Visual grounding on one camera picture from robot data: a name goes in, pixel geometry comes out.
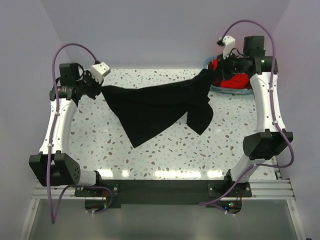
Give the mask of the black t shirt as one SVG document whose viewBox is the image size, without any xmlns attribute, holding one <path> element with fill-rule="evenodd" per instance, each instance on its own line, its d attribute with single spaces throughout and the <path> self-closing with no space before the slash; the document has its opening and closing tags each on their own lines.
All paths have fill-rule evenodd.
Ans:
<svg viewBox="0 0 320 240">
<path fill-rule="evenodd" d="M 139 89 L 107 85 L 101 93 L 136 148 L 187 115 L 186 124 L 201 135 L 213 119 L 209 91 L 215 76 L 202 69 L 192 79 Z"/>
</svg>

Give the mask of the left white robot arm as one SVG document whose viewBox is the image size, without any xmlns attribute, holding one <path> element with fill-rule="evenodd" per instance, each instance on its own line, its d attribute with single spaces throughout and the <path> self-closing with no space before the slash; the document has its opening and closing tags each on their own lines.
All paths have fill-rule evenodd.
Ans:
<svg viewBox="0 0 320 240">
<path fill-rule="evenodd" d="M 95 99 L 111 69 L 96 61 L 88 70 L 78 63 L 59 65 L 57 87 L 49 92 L 50 118 L 38 154 L 29 157 L 29 166 L 39 183 L 46 187 L 86 186 L 92 196 L 99 196 L 104 184 L 94 170 L 82 170 L 69 151 L 71 124 L 82 96 Z"/>
</svg>

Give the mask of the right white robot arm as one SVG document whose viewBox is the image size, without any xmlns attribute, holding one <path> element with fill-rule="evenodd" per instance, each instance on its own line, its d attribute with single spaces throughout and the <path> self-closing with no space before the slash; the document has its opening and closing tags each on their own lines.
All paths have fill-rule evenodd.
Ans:
<svg viewBox="0 0 320 240">
<path fill-rule="evenodd" d="M 218 56 L 222 72 L 248 75 L 257 114 L 255 133 L 243 139 L 242 157 L 223 178 L 223 192 L 230 197 L 241 190 L 240 184 L 247 183 L 259 166 L 266 166 L 266 161 L 279 155 L 293 140 L 279 107 L 277 62 L 266 55 L 264 40 L 263 36 L 245 37 L 240 56 L 233 53 L 236 40 L 232 36 L 221 37 L 217 42 L 223 48 Z"/>
</svg>

